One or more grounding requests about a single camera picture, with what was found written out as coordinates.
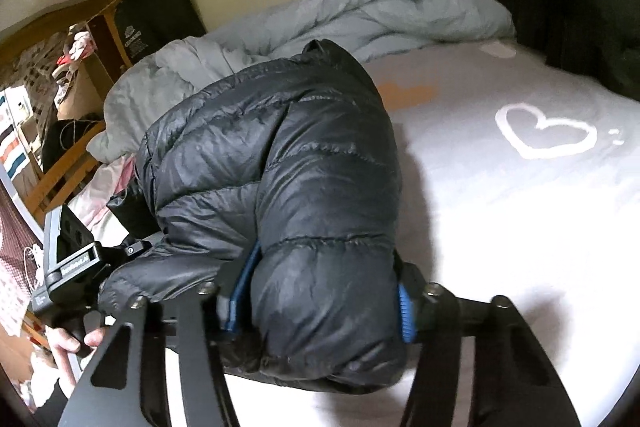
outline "black sleeve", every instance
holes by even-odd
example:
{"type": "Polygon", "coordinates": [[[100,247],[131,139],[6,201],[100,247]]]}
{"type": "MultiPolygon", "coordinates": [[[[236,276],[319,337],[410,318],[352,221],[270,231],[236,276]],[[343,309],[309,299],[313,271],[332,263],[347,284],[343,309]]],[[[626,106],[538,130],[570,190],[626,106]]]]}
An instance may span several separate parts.
{"type": "Polygon", "coordinates": [[[58,427],[58,422],[62,418],[62,412],[66,406],[66,396],[60,389],[60,384],[56,382],[53,393],[49,399],[38,407],[33,413],[34,418],[42,427],[58,427]]]}

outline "black puffer jacket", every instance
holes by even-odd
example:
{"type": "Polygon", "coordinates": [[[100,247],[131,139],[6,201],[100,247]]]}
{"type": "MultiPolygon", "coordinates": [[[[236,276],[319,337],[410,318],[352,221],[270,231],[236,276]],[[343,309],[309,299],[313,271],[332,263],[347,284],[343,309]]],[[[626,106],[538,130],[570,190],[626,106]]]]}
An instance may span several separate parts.
{"type": "Polygon", "coordinates": [[[399,378],[396,144],[351,55],[313,41],[212,84],[153,125],[136,165],[166,237],[113,273],[105,311],[177,296],[259,240],[256,331],[224,353],[228,372],[346,393],[399,378]]]}

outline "bed sheet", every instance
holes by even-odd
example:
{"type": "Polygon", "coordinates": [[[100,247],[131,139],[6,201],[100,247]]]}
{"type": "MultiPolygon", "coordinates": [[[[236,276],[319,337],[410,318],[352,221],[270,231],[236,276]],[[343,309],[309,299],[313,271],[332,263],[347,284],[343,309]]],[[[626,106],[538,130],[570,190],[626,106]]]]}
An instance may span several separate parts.
{"type": "MultiPolygon", "coordinates": [[[[596,427],[640,364],[640,104],[512,44],[432,46],[366,69],[414,105],[391,113],[399,252],[460,297],[513,299],[583,427],[596,427]]],[[[456,427],[467,423],[472,340],[463,352],[456,427]]],[[[181,426],[177,357],[167,359],[181,426]]],[[[368,396],[227,382],[243,426],[392,427],[413,374],[368,396]]]]}

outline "striped towel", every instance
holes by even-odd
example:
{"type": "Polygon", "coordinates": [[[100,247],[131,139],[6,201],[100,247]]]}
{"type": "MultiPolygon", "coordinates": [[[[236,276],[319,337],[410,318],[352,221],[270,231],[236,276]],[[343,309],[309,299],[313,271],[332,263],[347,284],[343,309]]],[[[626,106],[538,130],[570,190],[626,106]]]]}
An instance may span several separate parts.
{"type": "Polygon", "coordinates": [[[29,164],[27,151],[18,139],[4,91],[0,91],[0,162],[12,180],[29,164]]]}

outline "wooden bed frame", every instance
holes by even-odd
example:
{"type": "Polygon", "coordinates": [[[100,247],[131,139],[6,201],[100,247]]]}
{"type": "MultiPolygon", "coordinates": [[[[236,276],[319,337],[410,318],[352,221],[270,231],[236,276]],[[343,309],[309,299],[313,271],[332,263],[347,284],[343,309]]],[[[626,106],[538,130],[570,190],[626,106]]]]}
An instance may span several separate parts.
{"type": "MultiPolygon", "coordinates": [[[[7,41],[0,44],[0,66],[14,60],[24,49],[48,38],[53,33],[64,31],[72,24],[80,21],[91,22],[94,18],[102,17],[109,30],[113,42],[124,64],[124,68],[131,67],[131,61],[126,54],[115,25],[114,13],[121,0],[85,0],[70,7],[56,10],[43,15],[24,28],[16,32],[7,41]]],[[[101,98],[106,96],[104,86],[96,86],[101,98]]],[[[76,142],[60,160],[40,179],[24,203],[36,222],[43,227],[44,216],[47,211],[64,203],[71,195],[78,191],[79,186],[98,166],[95,160],[86,152],[89,140],[105,129],[104,122],[94,125],[82,138],[76,142]],[[59,182],[65,184],[56,193],[52,191],[59,182]]],[[[42,325],[33,314],[27,314],[23,323],[23,330],[37,343],[47,346],[46,338],[42,334],[42,325]]]]}

